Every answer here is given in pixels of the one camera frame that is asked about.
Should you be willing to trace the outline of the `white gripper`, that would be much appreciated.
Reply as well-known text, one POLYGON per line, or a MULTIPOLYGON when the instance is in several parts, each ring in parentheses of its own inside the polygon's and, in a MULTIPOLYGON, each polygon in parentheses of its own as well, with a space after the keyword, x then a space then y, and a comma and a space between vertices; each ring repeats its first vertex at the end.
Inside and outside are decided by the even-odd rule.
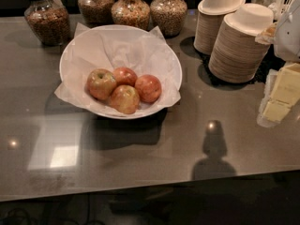
MULTIPOLYGON (((274 43, 276 57, 300 62, 300 0, 294 0, 278 23, 264 29, 255 41, 262 45, 274 43)), ((279 71, 271 69, 266 77, 257 123, 264 128, 280 124, 299 100, 300 64, 286 63, 279 71)))

